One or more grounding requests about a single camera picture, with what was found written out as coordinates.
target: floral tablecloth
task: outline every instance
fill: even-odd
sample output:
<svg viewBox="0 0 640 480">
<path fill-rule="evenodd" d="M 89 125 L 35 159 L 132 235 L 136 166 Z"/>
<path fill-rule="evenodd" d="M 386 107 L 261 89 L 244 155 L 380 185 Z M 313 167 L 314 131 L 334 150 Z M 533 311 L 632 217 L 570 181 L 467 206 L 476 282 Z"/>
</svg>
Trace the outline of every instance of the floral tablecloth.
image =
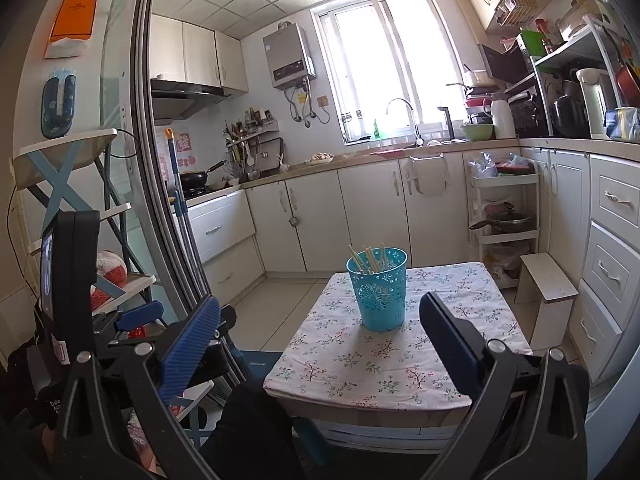
<svg viewBox="0 0 640 480">
<path fill-rule="evenodd" d="M 531 350 L 483 264 L 407 270 L 404 325 L 391 332 L 361 326 L 346 272 L 334 274 L 264 382 L 268 394 L 376 410 L 452 410 L 471 400 L 455 389 L 420 325 L 420 298 L 435 291 L 454 316 L 485 339 Z"/>
</svg>

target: frying pan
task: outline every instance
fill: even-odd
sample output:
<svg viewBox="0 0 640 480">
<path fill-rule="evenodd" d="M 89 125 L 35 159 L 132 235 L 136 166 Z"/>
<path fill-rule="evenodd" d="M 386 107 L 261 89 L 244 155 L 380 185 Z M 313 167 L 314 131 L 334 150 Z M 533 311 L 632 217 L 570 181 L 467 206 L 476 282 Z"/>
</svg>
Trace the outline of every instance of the frying pan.
<svg viewBox="0 0 640 480">
<path fill-rule="evenodd" d="M 640 80 L 638 79 L 638 75 L 629 66 L 629 63 L 622 58 L 618 44 L 613 40 L 607 28 L 602 27 L 602 30 L 606 37 L 609 38 L 609 41 L 613 43 L 613 47 L 616 49 L 616 56 L 618 56 L 618 62 L 621 65 L 620 69 L 616 72 L 616 82 L 620 87 L 620 91 L 630 106 L 640 108 Z"/>
<path fill-rule="evenodd" d="M 182 190 L 190 191 L 191 189 L 197 189 L 204 187 L 207 183 L 207 177 L 209 173 L 217 170 L 225 165 L 225 161 L 221 160 L 215 166 L 211 166 L 207 171 L 187 171 L 180 174 L 180 182 L 182 183 Z"/>
</svg>

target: white thermos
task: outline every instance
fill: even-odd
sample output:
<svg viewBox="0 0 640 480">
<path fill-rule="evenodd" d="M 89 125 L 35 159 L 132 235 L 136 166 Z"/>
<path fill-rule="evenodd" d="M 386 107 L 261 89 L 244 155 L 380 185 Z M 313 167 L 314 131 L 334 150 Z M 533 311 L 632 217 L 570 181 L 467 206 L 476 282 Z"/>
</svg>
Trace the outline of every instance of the white thermos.
<svg viewBox="0 0 640 480">
<path fill-rule="evenodd" d="M 515 139 L 516 127 L 513 125 L 513 114 L 507 102 L 507 96 L 502 92 L 491 95 L 491 111 L 496 139 Z"/>
</svg>

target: green bowl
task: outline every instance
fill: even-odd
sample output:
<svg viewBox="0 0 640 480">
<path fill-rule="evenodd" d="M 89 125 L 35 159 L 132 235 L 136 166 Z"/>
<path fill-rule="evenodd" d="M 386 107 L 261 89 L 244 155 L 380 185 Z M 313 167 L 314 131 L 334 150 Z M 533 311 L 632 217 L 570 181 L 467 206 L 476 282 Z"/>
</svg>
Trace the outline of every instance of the green bowl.
<svg viewBox="0 0 640 480">
<path fill-rule="evenodd" d="M 471 142 L 479 142 L 480 140 L 489 140 L 494 132 L 492 124 L 461 124 L 460 130 Z"/>
</svg>

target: range hood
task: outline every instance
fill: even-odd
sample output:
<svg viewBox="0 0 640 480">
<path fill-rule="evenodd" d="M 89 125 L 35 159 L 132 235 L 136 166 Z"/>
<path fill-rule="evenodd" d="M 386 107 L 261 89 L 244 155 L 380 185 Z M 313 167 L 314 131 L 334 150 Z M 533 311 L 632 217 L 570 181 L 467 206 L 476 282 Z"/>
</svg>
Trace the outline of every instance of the range hood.
<svg viewBox="0 0 640 480">
<path fill-rule="evenodd" d="M 165 79 L 151 80 L 151 103 L 156 126 L 166 126 L 173 121 L 187 119 L 225 98 L 225 91 L 217 86 Z"/>
</svg>

